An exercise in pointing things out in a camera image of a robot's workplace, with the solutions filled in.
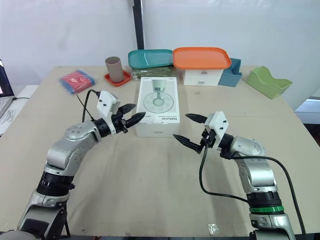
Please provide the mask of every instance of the blue container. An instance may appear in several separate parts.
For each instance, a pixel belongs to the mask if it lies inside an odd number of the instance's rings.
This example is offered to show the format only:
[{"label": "blue container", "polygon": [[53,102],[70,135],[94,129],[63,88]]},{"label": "blue container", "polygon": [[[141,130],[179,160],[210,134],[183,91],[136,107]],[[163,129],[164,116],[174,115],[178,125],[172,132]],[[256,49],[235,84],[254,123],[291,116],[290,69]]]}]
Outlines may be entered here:
[{"label": "blue container", "polygon": [[235,87],[237,86],[240,78],[242,77],[242,73],[239,72],[241,59],[230,57],[230,60],[231,60],[231,66],[223,70],[223,73],[221,75],[218,85]]}]

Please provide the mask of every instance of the green holder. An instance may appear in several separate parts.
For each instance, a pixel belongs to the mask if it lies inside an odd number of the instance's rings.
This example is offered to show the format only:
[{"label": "green holder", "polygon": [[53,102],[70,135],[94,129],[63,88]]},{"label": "green holder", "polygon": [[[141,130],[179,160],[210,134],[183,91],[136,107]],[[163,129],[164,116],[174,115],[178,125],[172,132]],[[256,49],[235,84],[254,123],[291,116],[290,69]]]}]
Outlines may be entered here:
[{"label": "green holder", "polygon": [[290,87],[292,81],[274,78],[267,67],[260,66],[250,72],[246,83],[268,98],[274,99],[283,94]]}]

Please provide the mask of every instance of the box lid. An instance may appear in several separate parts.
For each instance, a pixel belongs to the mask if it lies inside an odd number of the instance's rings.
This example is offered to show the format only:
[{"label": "box lid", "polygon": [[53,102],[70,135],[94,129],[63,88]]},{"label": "box lid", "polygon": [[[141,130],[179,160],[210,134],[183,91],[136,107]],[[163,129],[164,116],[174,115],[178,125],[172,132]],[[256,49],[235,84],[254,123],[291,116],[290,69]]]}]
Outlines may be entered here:
[{"label": "box lid", "polygon": [[147,49],[134,50],[128,54],[129,66],[133,69],[146,69],[173,64],[172,50]]},{"label": "box lid", "polygon": [[[160,100],[157,89],[161,89]],[[180,123],[177,78],[142,77],[136,111],[145,112],[140,124]]]},{"label": "box lid", "polygon": [[227,69],[231,60],[218,47],[179,47],[173,50],[173,65],[180,69]]}]

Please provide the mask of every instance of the white box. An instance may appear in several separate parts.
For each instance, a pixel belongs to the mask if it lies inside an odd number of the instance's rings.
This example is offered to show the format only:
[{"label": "white box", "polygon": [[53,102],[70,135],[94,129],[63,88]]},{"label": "white box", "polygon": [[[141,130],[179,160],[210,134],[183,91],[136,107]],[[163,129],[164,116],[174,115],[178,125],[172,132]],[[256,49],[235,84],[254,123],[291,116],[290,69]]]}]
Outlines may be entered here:
[{"label": "white box", "polygon": [[172,138],[180,114],[176,77],[141,77],[136,112],[146,112],[135,125],[138,137]]},{"label": "white box", "polygon": [[187,69],[184,72],[183,85],[217,86],[223,69]]}]

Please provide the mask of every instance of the laptop screen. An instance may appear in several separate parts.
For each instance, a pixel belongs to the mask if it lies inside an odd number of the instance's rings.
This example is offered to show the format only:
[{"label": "laptop screen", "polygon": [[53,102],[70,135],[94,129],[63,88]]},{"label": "laptop screen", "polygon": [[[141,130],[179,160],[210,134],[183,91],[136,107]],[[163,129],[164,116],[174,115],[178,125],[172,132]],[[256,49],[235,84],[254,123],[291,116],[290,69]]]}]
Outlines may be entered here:
[{"label": "laptop screen", "polygon": [[13,96],[14,92],[9,83],[9,79],[7,77],[4,64],[0,59],[0,98]]}]

